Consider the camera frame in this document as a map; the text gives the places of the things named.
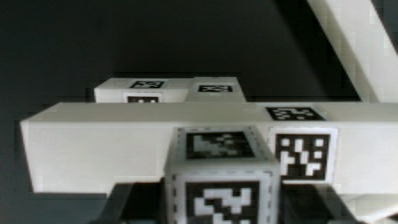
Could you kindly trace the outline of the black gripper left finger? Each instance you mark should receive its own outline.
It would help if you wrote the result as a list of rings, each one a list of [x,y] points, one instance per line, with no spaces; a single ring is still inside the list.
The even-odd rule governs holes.
[[[118,184],[100,216],[88,224],[168,224],[164,183]]]

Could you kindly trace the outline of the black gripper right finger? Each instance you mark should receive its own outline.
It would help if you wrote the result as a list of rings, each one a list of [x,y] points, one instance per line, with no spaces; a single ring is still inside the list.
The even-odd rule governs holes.
[[[280,224],[363,224],[328,184],[285,184]]]

